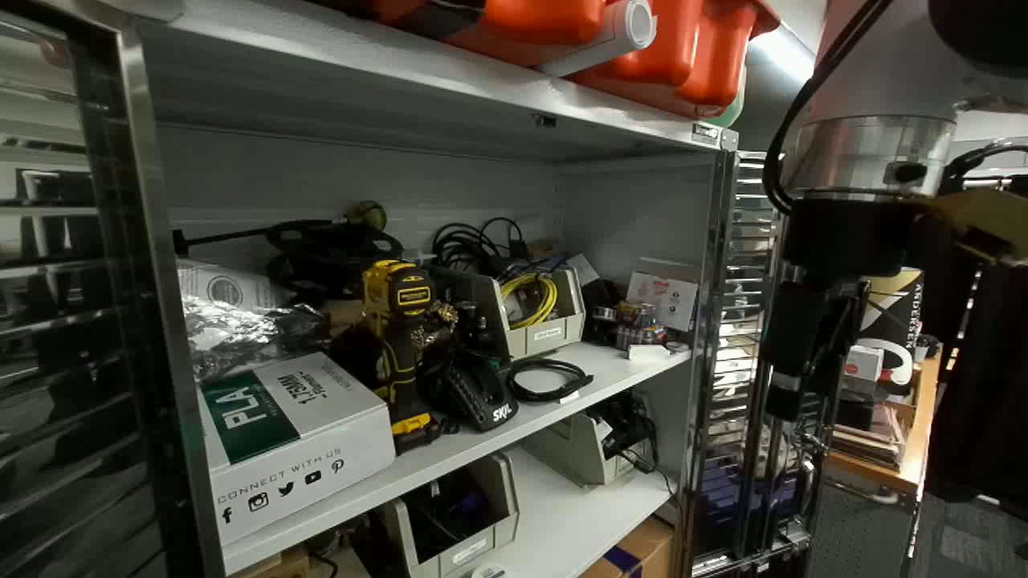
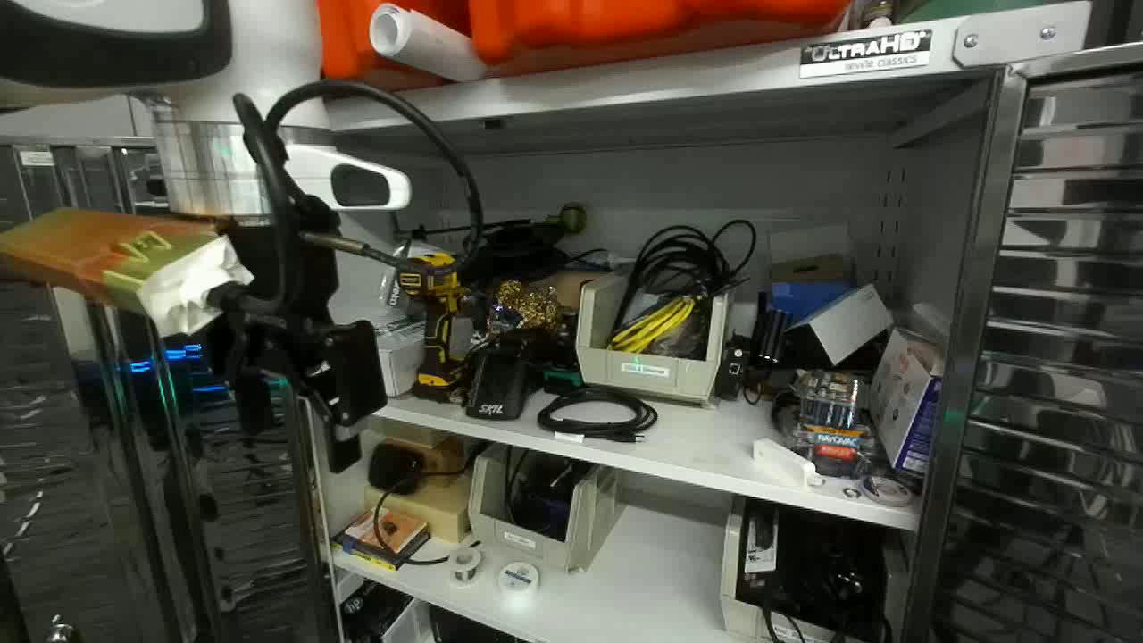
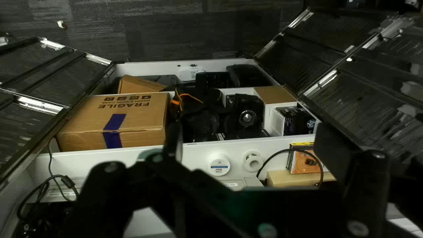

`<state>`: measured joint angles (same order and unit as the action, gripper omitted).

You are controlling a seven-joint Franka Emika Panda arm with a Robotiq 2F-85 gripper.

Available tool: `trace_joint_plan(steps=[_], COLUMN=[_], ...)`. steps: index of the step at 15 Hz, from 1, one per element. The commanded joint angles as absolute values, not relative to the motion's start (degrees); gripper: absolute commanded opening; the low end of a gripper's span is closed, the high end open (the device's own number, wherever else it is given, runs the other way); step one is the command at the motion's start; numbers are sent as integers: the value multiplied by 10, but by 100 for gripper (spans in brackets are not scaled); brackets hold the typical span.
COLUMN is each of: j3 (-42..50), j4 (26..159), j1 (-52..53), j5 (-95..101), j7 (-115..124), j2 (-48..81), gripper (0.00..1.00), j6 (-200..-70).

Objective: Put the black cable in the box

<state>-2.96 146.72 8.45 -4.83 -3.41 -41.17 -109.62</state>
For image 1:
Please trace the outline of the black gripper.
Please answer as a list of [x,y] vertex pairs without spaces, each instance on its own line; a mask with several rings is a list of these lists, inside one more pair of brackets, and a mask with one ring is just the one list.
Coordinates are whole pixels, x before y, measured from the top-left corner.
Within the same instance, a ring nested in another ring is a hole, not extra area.
[[800,200],[785,233],[785,277],[760,345],[769,414],[821,421],[859,340],[867,277],[894,277],[919,210],[913,201]]

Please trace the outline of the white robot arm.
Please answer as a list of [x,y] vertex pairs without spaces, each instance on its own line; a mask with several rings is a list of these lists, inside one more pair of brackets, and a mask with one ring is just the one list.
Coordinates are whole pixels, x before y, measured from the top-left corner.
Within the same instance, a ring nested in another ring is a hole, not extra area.
[[867,284],[904,271],[919,217],[953,223],[982,257],[1024,254],[992,200],[940,189],[956,120],[1017,113],[1024,73],[1028,0],[828,0],[760,174],[786,217],[758,364],[769,414],[832,409]]

